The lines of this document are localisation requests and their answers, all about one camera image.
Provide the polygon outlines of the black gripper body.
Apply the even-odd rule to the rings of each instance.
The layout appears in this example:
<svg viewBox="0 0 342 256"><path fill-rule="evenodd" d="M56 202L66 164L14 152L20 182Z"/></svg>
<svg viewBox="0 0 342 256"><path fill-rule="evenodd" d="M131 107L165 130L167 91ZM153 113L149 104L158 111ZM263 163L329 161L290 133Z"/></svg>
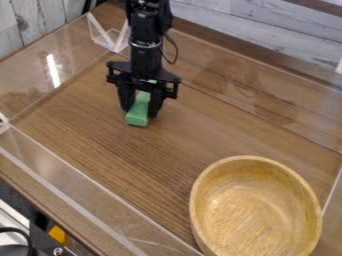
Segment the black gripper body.
<svg viewBox="0 0 342 256"><path fill-rule="evenodd" d="M129 82L135 91L153 92L165 90L165 97L175 99L181 78L170 73L162 64L163 40L157 43L130 42L131 57L129 61L108 61L107 81L118 85Z"/></svg>

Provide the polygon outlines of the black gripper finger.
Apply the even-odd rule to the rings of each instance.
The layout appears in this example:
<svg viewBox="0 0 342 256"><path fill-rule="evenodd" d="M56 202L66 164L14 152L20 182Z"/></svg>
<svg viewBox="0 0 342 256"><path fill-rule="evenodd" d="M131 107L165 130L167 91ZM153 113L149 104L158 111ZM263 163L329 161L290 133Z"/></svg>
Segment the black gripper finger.
<svg viewBox="0 0 342 256"><path fill-rule="evenodd" d="M135 88L129 82L118 85L118 95L122 109L129 112L135 102Z"/></svg>
<svg viewBox="0 0 342 256"><path fill-rule="evenodd" d="M163 106L163 101L165 101L165 90L157 88L151 92L151 98L150 98L150 103L149 103L149 117L155 118L158 115L158 112Z"/></svg>

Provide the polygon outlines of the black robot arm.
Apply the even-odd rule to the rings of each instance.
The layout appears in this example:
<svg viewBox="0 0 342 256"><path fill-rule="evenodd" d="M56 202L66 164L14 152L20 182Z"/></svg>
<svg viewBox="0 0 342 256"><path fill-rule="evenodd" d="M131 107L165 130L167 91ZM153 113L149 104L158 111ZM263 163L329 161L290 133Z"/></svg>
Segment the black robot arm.
<svg viewBox="0 0 342 256"><path fill-rule="evenodd" d="M137 102L137 91L150 94L147 117L155 118L167 98L178 98L182 78L163 68L163 39L173 27L170 0L126 0L131 30L130 60L108 61L107 81L117 86L122 109L129 112Z"/></svg>

